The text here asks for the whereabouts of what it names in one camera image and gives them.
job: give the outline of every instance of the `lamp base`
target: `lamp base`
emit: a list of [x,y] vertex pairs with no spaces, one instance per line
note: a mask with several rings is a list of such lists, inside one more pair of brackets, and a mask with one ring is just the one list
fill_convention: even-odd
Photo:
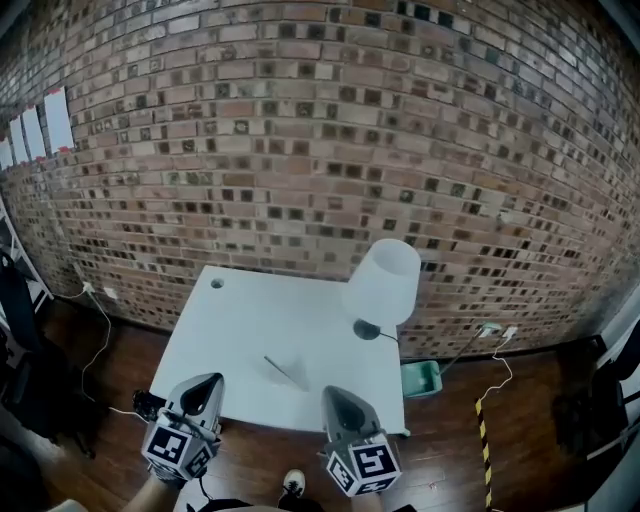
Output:
[[375,340],[380,336],[380,327],[364,320],[356,320],[353,324],[353,332],[363,340]]

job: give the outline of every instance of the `brick wall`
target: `brick wall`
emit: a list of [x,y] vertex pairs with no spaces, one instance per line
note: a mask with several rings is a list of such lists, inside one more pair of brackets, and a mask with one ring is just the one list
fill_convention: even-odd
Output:
[[424,261],[405,355],[571,339],[639,274],[637,60],[585,4],[40,3],[0,102],[65,85],[77,149],[2,194],[54,292],[76,262],[150,325],[205,264],[344,279],[394,237]]

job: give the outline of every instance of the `white table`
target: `white table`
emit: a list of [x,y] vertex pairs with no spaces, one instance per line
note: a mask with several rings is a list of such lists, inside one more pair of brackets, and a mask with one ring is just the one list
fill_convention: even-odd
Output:
[[[214,288],[212,282],[222,282]],[[327,385],[368,401],[382,427],[403,433],[404,405],[397,343],[362,340],[342,306],[343,283],[207,266],[162,356],[151,393],[167,398],[195,375],[225,379],[222,417],[322,431]],[[395,326],[382,332],[397,337]],[[273,368],[268,356],[294,380]]]

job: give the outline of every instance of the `wall outlet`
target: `wall outlet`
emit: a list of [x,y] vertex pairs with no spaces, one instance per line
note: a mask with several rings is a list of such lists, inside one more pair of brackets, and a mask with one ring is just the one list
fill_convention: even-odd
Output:
[[107,297],[109,297],[110,299],[118,300],[118,294],[113,288],[110,288],[109,286],[105,286],[104,293],[106,293]]

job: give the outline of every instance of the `teal bin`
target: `teal bin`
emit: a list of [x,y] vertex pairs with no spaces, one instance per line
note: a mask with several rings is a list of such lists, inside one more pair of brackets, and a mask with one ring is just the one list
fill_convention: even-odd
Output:
[[437,361],[419,361],[400,366],[402,394],[407,398],[433,395],[442,389]]

